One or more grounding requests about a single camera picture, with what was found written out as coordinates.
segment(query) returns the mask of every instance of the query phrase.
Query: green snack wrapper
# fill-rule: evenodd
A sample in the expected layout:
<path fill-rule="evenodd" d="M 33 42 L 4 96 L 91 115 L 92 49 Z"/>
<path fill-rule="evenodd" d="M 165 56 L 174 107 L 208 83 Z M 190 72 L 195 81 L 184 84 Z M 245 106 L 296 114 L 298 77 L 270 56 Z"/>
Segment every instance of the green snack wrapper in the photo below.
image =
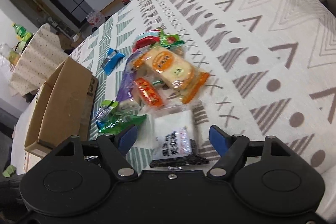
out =
<path fill-rule="evenodd" d="M 119 112 L 118 102 L 105 100 L 96 113 L 96 124 L 99 135 L 116 135 L 135 124 L 140 126 L 147 115 L 134 115 L 133 112 Z"/>

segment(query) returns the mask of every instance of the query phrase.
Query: metal rivet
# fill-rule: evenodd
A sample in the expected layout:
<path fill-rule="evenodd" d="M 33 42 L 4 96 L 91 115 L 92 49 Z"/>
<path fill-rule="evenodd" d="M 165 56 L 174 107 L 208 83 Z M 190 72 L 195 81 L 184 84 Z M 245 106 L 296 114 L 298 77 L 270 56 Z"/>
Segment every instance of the metal rivet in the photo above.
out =
<path fill-rule="evenodd" d="M 122 177 L 129 177 L 134 174 L 134 170 L 131 168 L 121 168 L 118 170 L 118 174 Z"/>
<path fill-rule="evenodd" d="M 170 175 L 168 175 L 168 178 L 169 178 L 169 179 L 177 179 L 177 175 L 175 175 L 175 174 L 170 174 Z"/>
<path fill-rule="evenodd" d="M 226 170 L 222 168 L 214 168 L 210 170 L 210 174 L 213 175 L 214 177 L 222 177 L 226 175 Z"/>

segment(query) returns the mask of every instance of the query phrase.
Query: seaweed snack package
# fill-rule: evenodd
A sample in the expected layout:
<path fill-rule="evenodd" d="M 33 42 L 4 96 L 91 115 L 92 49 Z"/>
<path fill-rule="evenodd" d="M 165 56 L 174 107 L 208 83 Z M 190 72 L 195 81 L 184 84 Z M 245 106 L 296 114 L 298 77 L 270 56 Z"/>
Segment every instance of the seaweed snack package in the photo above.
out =
<path fill-rule="evenodd" d="M 174 106 L 155 113 L 156 148 L 150 167 L 203 165 L 209 161 L 198 155 L 193 113 L 188 105 Z"/>
<path fill-rule="evenodd" d="M 144 32 L 138 35 L 133 45 L 133 52 L 135 52 L 137 49 L 140 49 L 140 48 L 155 44 L 156 42 L 159 42 L 160 33 L 161 33 L 161 30 L 156 29 L 156 30 Z"/>
<path fill-rule="evenodd" d="M 140 95 L 142 101 L 150 107 L 160 108 L 164 106 L 161 95 L 152 86 L 151 82 L 146 78 L 137 78 L 134 81 L 134 87 Z"/>
<path fill-rule="evenodd" d="M 209 78 L 209 73 L 196 68 L 177 54 L 155 44 L 147 53 L 133 62 L 135 69 L 145 65 L 165 84 L 183 95 L 182 103 L 190 102 Z"/>
<path fill-rule="evenodd" d="M 105 58 L 105 60 L 103 61 L 100 67 L 104 70 L 104 72 L 107 75 L 110 75 L 113 69 L 118 64 L 118 62 L 121 59 L 123 59 L 125 56 L 126 55 L 124 55 L 123 53 L 117 52 L 117 50 L 110 48 L 107 54 L 107 58 Z"/>
<path fill-rule="evenodd" d="M 118 102 L 105 100 L 98 109 L 95 117 L 100 135 L 119 134 L 132 124 L 140 126 L 147 117 L 147 115 L 134 115 L 131 111 L 120 112 L 118 105 Z"/>

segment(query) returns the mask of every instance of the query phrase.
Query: cardboard box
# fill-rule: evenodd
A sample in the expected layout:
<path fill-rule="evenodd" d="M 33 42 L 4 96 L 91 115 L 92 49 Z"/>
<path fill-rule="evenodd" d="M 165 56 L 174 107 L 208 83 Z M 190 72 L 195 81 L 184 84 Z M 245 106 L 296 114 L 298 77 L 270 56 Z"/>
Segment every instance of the cardboard box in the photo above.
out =
<path fill-rule="evenodd" d="M 87 140 L 98 80 L 70 57 L 42 85 L 25 150 L 43 158 L 71 135 Z"/>

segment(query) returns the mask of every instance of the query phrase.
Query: bed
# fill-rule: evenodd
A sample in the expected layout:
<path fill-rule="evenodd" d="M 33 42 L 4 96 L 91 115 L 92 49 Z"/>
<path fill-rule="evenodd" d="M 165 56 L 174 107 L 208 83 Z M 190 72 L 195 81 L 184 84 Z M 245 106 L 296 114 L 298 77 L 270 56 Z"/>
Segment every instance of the bed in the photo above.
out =
<path fill-rule="evenodd" d="M 154 28 L 178 33 L 186 42 L 186 59 L 211 74 L 193 110 L 199 151 L 210 161 L 203 169 L 219 159 L 208 139 L 213 124 L 252 140 L 275 135 L 322 174 L 326 191 L 318 213 L 334 221 L 336 19 L 332 13 L 318 0 L 133 0 L 71 54 L 99 80 L 94 112 L 103 100 L 115 99 L 126 63 L 124 59 L 107 77 L 100 65 L 108 49 L 129 56 L 135 37 Z M 165 92 L 168 100 L 176 99 L 172 90 Z M 20 119 L 28 121 L 32 109 Z M 149 168 L 154 149 L 151 129 L 149 118 L 126 156 L 138 172 Z M 97 136 L 92 120 L 89 138 Z M 20 164 L 18 170 L 25 172 L 27 158 L 30 163 L 36 159 L 21 152 L 13 160 L 13 154 L 22 151 L 23 144 L 17 143 L 12 164 Z"/>

